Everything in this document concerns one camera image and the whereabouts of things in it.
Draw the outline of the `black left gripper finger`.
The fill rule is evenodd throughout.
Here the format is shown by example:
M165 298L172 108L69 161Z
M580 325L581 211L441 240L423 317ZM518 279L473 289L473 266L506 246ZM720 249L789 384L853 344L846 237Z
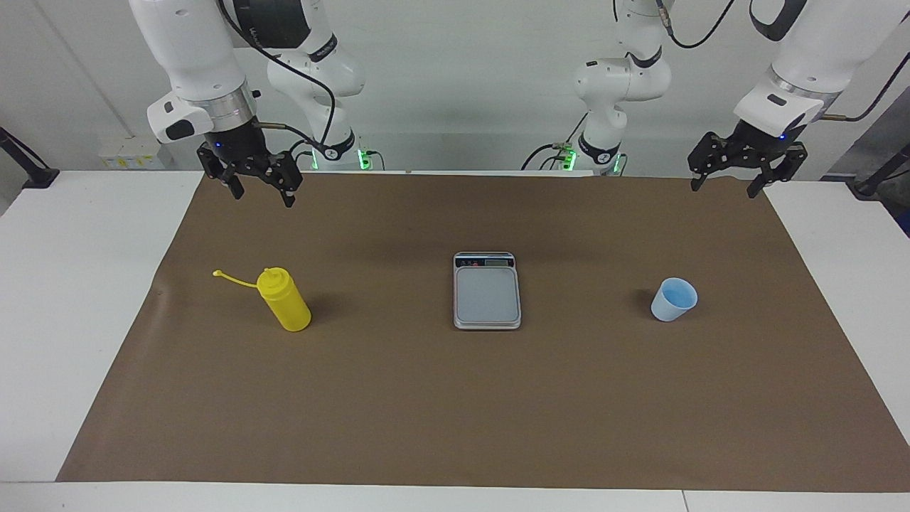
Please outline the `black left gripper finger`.
M706 133L687 156L692 172L691 189L699 191L712 173L725 171L735 163L729 152L729 142L714 132Z
M754 200L765 187L777 182L790 181L796 175L803 162L805 162L807 156L808 151L805 144L796 142L790 148L787 148L781 161L776 166L772 166L768 162L761 163L759 173L747 187L746 193L748 197Z

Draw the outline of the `silver digital kitchen scale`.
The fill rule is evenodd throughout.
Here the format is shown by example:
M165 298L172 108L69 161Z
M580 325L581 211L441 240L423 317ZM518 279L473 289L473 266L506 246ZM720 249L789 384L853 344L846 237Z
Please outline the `silver digital kitchen scale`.
M511 252L453 255L453 324L464 331L513 331L523 315Z

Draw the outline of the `yellow squeeze bottle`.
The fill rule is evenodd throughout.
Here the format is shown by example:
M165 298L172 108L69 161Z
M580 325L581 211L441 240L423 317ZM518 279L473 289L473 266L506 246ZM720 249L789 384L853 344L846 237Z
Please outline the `yellow squeeze bottle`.
M240 281L221 270L215 270L211 274L242 287L256 289L279 324L289 333L303 331L312 321L309 305L304 301L292 276L282 267L263 269L256 282Z

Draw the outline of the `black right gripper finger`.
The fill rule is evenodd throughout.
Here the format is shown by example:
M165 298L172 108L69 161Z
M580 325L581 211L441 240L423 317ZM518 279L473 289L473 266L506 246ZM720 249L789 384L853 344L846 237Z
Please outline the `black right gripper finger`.
M302 172L293 156L268 156L260 179L276 188L286 208L295 203L295 194L303 182Z
M234 166L224 164L212 151L208 144L202 144L196 149L196 156L203 168L205 175L210 179L219 181L235 200L240 200L245 189L236 176Z

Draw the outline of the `light blue plastic cup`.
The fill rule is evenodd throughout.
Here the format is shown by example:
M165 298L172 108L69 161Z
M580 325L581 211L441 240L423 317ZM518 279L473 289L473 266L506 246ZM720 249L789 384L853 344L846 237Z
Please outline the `light blue plastic cup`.
M679 277L664 279L651 300L651 314L663 323L675 321L698 304L698 294L692 283Z

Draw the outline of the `brown paper table mat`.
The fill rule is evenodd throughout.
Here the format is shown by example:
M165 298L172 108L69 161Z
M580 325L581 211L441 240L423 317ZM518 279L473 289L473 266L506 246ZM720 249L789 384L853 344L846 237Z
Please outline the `brown paper table mat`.
M514 254L519 329L454 326L458 252ZM267 267L303 331L211 274ZM910 445L735 178L205 178L58 479L907 492Z

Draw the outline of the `white wall socket box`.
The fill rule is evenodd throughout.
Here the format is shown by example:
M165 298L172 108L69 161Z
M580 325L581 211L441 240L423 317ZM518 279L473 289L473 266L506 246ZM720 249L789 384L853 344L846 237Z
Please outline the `white wall socket box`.
M172 156L155 137L128 137L102 142L98 159L108 169L162 171L172 165Z

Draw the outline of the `black clamp stand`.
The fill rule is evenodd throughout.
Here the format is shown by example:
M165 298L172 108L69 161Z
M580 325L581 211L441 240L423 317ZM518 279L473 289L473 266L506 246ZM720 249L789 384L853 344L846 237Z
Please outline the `black clamp stand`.
M60 175L60 169L49 166L41 156L37 155L35 150L2 126L0 126L0 149L3 149L26 172L27 181L22 185L22 189L49 188Z
M910 142L868 177L854 177L846 182L846 185L858 200L871 201L885 181L903 177L907 173L910 173Z

